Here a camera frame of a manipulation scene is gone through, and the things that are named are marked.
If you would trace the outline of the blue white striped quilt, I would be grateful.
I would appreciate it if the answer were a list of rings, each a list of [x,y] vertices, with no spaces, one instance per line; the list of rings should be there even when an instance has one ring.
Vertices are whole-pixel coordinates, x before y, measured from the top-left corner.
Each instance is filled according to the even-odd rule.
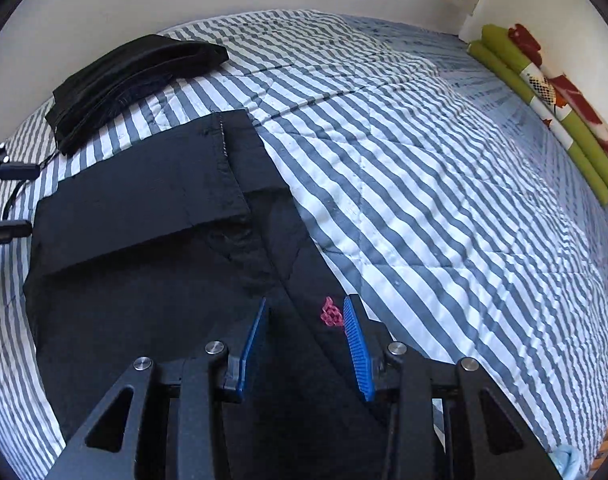
[[[32,218],[61,180],[244,108],[340,283],[430,358],[479,359],[546,448],[580,451],[587,478],[608,428],[608,207],[537,115],[460,40],[403,24],[273,10],[167,36],[229,60],[71,158],[35,110],[7,148],[45,170],[0,182],[0,217]]]

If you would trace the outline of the black shorts with pink trim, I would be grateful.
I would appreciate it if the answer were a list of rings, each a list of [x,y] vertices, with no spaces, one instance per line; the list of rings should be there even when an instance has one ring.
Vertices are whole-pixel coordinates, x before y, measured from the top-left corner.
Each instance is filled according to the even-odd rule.
[[[227,479],[385,479],[391,408],[359,391],[347,297],[251,118],[214,113],[61,181],[33,222],[25,311],[68,444],[136,359],[193,358],[268,305]]]

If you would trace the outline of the red cream floral blanket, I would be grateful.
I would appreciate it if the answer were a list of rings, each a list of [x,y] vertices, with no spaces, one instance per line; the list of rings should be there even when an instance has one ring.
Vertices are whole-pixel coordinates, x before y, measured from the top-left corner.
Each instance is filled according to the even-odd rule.
[[[523,25],[515,24],[510,27],[507,36],[522,56],[528,59],[528,64],[520,70],[520,77],[549,107],[559,122],[566,120],[571,113],[581,119],[585,128],[590,131],[608,158],[608,123],[606,120],[562,70],[544,63],[540,53],[542,47]]]

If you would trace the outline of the black folded garment with drawstring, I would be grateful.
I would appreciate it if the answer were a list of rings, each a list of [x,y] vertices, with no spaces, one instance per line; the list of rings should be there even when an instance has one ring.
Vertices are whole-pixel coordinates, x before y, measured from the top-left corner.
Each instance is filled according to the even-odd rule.
[[[57,149],[73,155],[101,127],[176,79],[211,73],[229,60],[225,47],[146,35],[90,63],[52,92],[46,121]]]

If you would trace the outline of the green folded blanket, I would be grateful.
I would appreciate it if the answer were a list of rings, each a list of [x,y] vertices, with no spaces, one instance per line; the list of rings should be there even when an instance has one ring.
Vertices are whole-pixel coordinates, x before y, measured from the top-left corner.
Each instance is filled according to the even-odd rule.
[[[468,44],[467,52],[504,82],[531,107],[545,127],[581,171],[600,203],[608,203],[608,158],[590,131],[574,113],[559,122],[554,113],[520,77],[528,64],[507,36],[509,28],[494,24],[482,27],[481,38]]]

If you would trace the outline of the light blue denim jacket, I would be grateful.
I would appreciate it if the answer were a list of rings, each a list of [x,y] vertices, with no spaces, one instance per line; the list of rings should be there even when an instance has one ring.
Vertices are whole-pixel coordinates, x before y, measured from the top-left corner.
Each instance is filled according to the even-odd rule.
[[[548,456],[563,480],[576,480],[581,478],[581,453],[572,445],[558,446],[548,453]]]

